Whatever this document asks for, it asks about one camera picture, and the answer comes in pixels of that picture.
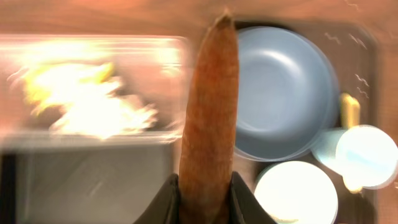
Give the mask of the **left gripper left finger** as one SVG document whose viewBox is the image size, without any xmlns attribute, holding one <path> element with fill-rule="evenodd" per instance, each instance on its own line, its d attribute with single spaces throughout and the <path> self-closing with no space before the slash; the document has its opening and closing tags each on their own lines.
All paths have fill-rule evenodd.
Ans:
<svg viewBox="0 0 398 224">
<path fill-rule="evenodd" d="M 171 174 L 133 224 L 179 224 L 179 205 L 178 175 Z"/>
</svg>

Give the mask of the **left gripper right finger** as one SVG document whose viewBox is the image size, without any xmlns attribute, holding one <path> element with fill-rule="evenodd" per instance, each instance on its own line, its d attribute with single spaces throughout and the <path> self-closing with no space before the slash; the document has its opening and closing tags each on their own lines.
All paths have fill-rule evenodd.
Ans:
<svg viewBox="0 0 398 224">
<path fill-rule="evenodd" d="M 235 171 L 229 187 L 229 224 L 277 224 Z"/>
</svg>

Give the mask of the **light blue rice bowl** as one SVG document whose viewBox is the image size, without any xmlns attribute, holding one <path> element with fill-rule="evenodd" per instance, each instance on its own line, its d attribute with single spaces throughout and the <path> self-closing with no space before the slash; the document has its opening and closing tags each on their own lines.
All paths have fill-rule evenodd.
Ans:
<svg viewBox="0 0 398 224">
<path fill-rule="evenodd" d="M 277 223 L 332 224 L 338 195 L 331 179 L 317 166 L 288 161 L 261 172 L 254 196 Z"/>
</svg>

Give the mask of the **orange carrot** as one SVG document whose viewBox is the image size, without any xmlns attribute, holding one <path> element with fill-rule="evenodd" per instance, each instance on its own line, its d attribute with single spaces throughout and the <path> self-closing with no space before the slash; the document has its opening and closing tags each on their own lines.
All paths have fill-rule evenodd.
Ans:
<svg viewBox="0 0 398 224">
<path fill-rule="evenodd" d="M 201 44 L 179 165 L 180 223 L 227 223 L 238 104 L 238 40 L 229 12 Z"/>
</svg>

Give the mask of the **white napkin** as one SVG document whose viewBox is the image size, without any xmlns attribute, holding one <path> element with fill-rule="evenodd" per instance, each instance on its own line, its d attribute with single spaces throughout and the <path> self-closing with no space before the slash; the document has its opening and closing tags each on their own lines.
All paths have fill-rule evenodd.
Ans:
<svg viewBox="0 0 398 224">
<path fill-rule="evenodd" d="M 153 104 L 143 104 L 137 95 L 118 96 L 118 87 L 90 91 L 72 104 L 58 105 L 61 117 L 50 126 L 57 134 L 76 134 L 107 139 L 120 134 L 139 134 L 157 122 L 158 110 Z"/>
</svg>

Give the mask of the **dark blue plate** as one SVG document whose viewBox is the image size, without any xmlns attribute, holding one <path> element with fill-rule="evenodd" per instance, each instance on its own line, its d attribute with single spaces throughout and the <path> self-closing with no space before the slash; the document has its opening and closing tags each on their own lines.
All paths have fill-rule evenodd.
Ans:
<svg viewBox="0 0 398 224">
<path fill-rule="evenodd" d="M 236 153 L 253 161 L 300 157 L 338 115 L 338 80 L 324 53 L 276 27 L 238 33 Z"/>
</svg>

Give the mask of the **light blue cup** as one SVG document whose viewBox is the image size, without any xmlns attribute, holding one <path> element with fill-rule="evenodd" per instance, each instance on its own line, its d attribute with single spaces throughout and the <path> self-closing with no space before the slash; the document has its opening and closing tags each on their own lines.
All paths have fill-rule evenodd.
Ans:
<svg viewBox="0 0 398 224">
<path fill-rule="evenodd" d="M 375 126 L 322 131 L 312 154 L 353 187 L 381 189 L 397 175 L 397 144 Z"/>
</svg>

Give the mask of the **green yellow snack wrapper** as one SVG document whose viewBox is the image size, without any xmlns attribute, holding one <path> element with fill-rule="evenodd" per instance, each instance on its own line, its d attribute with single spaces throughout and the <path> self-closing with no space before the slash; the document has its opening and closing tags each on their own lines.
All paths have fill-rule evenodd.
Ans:
<svg viewBox="0 0 398 224">
<path fill-rule="evenodd" d="M 52 106 L 72 104 L 86 92 L 112 90 L 117 84 L 108 82 L 114 72 L 114 63 L 101 65 L 58 63 L 38 65 L 29 69 L 20 79 L 24 82 L 25 101 L 39 115 Z"/>
</svg>

